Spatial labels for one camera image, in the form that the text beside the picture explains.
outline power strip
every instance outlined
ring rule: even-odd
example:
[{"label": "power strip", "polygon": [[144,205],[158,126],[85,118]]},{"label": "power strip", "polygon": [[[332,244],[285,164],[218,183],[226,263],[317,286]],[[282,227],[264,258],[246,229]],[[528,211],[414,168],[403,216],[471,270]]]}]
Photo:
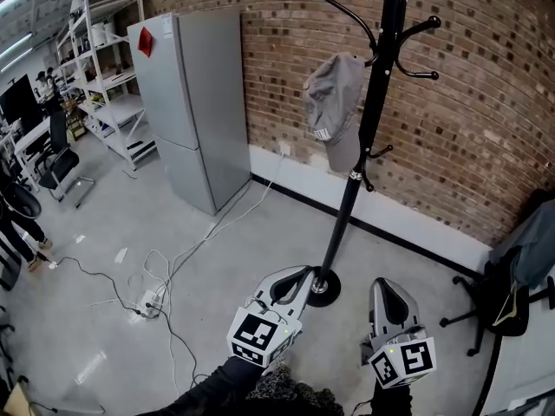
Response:
[{"label": "power strip", "polygon": [[[137,305],[139,305],[137,309],[140,311],[140,316],[147,319],[157,316],[159,311],[153,307],[161,307],[160,301],[162,300],[162,296],[163,290],[160,293],[154,293],[151,289],[147,289],[139,303],[137,303]],[[150,303],[153,307],[147,308],[147,303]]]}]

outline gray jacket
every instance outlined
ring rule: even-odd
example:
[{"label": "gray jacket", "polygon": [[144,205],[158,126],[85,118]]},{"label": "gray jacket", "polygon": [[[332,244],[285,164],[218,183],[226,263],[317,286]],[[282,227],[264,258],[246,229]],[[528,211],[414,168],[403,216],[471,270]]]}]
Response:
[{"label": "gray jacket", "polygon": [[514,247],[519,254],[511,261],[511,275],[519,287],[536,288],[555,265],[555,200],[544,202],[503,243],[490,252],[497,264]]}]

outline ceiling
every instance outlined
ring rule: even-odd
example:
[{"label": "ceiling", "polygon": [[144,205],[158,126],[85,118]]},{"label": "ceiling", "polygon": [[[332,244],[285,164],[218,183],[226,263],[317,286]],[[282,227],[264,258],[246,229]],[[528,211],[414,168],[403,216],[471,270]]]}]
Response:
[{"label": "ceiling", "polygon": [[30,46],[45,43],[68,22],[71,0],[24,0],[0,14],[0,52],[32,32],[30,41],[4,57],[0,66]]}]

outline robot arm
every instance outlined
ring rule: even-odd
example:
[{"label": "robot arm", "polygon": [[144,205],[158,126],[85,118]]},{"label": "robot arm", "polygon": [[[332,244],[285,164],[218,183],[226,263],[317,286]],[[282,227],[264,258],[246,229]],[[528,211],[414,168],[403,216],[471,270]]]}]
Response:
[{"label": "robot arm", "polygon": [[370,288],[370,307],[362,364],[374,368],[382,388],[408,385],[437,368],[434,338],[427,337],[418,305],[407,291],[378,277]]},{"label": "robot arm", "polygon": [[233,319],[227,334],[230,352],[268,367],[301,332],[299,318],[314,277],[314,269],[308,266],[287,268],[265,277]]}]

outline wall outlet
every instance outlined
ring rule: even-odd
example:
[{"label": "wall outlet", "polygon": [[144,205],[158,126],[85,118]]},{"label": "wall outlet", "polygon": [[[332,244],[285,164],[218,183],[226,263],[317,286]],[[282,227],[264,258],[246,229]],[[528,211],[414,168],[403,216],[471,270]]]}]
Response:
[{"label": "wall outlet", "polygon": [[279,141],[279,152],[284,156],[291,156],[291,145],[282,140]]}]

